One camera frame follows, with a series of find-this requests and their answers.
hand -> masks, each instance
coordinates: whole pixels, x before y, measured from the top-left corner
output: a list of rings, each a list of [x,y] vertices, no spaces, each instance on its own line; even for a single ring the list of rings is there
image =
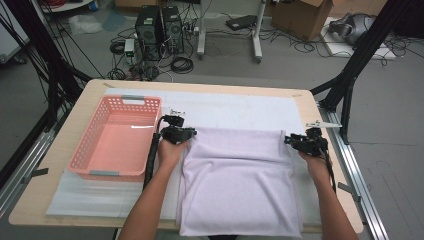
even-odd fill
[[[167,140],[162,140],[159,143],[158,156],[159,167],[173,170],[180,160],[183,149],[187,146],[187,142],[174,145]]]
[[[315,185],[317,184],[328,184],[330,185],[330,174],[328,173],[325,160],[321,157],[314,157],[303,152],[298,152],[299,155],[306,160],[308,164],[308,172],[314,180]]]

forearm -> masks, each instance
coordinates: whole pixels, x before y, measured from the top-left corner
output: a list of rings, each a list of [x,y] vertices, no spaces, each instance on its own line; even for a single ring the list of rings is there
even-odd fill
[[[119,239],[154,239],[172,169],[159,167],[149,185],[134,204]]]
[[[323,239],[358,239],[346,213],[329,183],[316,183]]]

person's arm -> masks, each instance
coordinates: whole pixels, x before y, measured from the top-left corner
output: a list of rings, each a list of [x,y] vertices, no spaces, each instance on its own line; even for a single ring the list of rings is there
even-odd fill
[[[306,160],[308,172],[317,188],[323,239],[358,239],[336,193],[331,188],[330,174],[325,161],[302,152],[299,152],[299,155]]]
[[[160,142],[159,168],[131,209],[122,227],[119,240],[155,238],[166,187],[185,146],[186,143],[173,145],[166,140]]]

cardboard box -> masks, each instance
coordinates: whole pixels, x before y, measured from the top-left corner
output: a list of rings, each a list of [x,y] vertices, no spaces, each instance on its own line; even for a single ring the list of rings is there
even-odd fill
[[[115,6],[119,10],[139,12],[143,5],[163,6],[163,0],[115,0]]]
[[[343,17],[346,13],[365,13],[371,16],[377,16],[386,4],[387,0],[351,0],[334,6],[331,9],[330,16]]]
[[[297,0],[277,3],[272,14],[272,26],[305,40],[319,36],[325,20],[334,6],[345,0]]]

wooden table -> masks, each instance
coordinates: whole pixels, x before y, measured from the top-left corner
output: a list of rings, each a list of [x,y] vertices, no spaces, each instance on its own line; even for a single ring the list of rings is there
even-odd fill
[[[297,104],[302,123],[322,121],[312,94],[307,90],[274,89],[257,87],[236,87],[220,85],[178,84],[157,82],[129,82],[113,80],[92,80],[84,89],[74,109],[68,116],[62,129],[41,162],[39,169],[49,168],[47,175],[34,177],[28,184],[12,213],[9,221],[16,225],[33,226],[93,226],[122,227],[124,218],[109,217],[75,217],[47,216],[46,210],[56,192],[63,170],[70,161],[79,139],[95,111],[97,104],[108,88],[128,88],[164,91],[184,91],[200,93],[243,94],[256,96],[273,96],[293,98]],[[323,129],[323,137],[329,139]],[[333,159],[334,175],[337,182],[346,184],[346,179],[340,168],[337,156],[331,142],[330,156]],[[362,232],[363,224],[352,196],[344,191],[338,191],[338,198],[357,233]],[[159,228],[178,228],[173,220],[161,220]],[[321,227],[305,223],[304,232],[320,232]]]

